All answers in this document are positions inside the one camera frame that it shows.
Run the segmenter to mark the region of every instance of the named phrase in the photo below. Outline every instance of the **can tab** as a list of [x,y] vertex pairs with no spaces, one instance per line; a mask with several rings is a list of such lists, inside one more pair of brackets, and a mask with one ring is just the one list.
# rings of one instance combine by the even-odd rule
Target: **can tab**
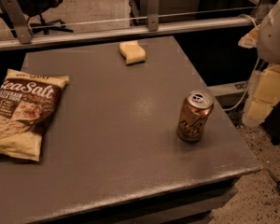
[[196,93],[192,96],[192,101],[197,102],[197,103],[202,103],[203,102],[203,96],[200,95],[199,93]]

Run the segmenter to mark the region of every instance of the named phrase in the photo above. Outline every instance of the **soda can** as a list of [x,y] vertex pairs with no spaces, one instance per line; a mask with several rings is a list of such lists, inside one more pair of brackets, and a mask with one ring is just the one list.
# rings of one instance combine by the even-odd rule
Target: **soda can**
[[180,110],[177,134],[190,143],[198,142],[208,116],[214,109],[212,96],[205,91],[192,91],[185,98]]

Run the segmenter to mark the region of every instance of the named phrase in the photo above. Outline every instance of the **chair leg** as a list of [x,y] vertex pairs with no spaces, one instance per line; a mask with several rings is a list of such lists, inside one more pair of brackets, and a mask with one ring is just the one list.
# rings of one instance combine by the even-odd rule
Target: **chair leg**
[[34,34],[44,32],[45,35],[48,35],[49,30],[67,33],[74,32],[72,29],[65,28],[65,22],[61,19],[45,22],[44,18],[41,15],[39,16],[39,18],[41,23],[30,23]]

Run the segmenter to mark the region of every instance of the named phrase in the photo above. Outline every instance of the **can lid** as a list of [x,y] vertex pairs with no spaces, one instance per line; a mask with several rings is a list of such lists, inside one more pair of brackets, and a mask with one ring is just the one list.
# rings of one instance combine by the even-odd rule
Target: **can lid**
[[205,91],[192,91],[188,95],[189,103],[200,109],[209,108],[213,104],[212,97]]

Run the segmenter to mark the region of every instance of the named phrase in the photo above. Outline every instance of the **glass partition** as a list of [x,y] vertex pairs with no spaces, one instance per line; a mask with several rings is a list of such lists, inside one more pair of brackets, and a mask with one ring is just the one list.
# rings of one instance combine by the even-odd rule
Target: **glass partition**
[[[157,10],[158,23],[204,21],[250,15],[260,0],[18,0],[27,27],[33,31],[33,37],[50,35],[81,35],[103,31],[126,31],[138,27],[147,27],[148,8]],[[38,14],[30,16],[32,7],[41,6],[39,14],[46,24],[41,23]],[[16,39],[13,22],[8,22],[2,4],[0,4],[0,40]],[[50,21],[62,20],[55,24]],[[49,29],[53,26],[69,29]]]

